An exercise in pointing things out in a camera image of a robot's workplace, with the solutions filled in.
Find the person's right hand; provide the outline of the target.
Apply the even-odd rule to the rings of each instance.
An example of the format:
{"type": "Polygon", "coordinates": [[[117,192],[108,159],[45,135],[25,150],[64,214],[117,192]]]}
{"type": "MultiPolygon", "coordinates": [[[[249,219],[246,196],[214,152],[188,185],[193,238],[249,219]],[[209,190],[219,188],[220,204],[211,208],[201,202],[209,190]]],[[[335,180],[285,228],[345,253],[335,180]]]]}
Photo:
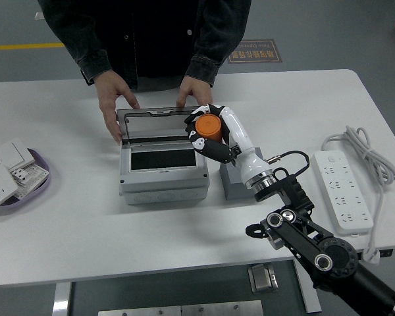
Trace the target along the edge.
{"type": "Polygon", "coordinates": [[[93,78],[105,125],[119,145],[122,140],[121,129],[117,120],[116,100],[123,96],[129,106],[139,109],[140,105],[136,96],[131,92],[128,84],[114,71],[105,71],[93,78]]]}

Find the person's left hand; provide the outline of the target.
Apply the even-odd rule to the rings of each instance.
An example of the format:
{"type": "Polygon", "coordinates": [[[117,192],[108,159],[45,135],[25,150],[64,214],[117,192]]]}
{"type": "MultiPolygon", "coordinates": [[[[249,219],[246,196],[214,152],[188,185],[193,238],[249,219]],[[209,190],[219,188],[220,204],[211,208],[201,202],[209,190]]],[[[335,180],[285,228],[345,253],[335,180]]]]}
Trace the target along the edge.
{"type": "Polygon", "coordinates": [[[202,80],[185,76],[180,84],[177,107],[185,107],[188,96],[194,97],[198,105],[207,105],[213,103],[211,86],[202,80]]]}

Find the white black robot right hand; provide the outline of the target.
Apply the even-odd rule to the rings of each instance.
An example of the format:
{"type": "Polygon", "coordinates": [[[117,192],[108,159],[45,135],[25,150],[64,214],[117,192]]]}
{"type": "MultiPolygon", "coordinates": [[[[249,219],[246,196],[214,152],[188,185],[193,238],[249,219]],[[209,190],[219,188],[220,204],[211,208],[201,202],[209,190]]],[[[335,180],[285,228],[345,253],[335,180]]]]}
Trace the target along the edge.
{"type": "Polygon", "coordinates": [[[242,183],[255,193],[276,182],[269,164],[261,159],[232,109],[220,105],[202,105],[192,111],[184,122],[186,133],[194,149],[203,156],[220,163],[232,162],[240,170],[242,183]],[[209,139],[198,131],[198,120],[212,114],[221,120],[221,141],[209,139]]]}

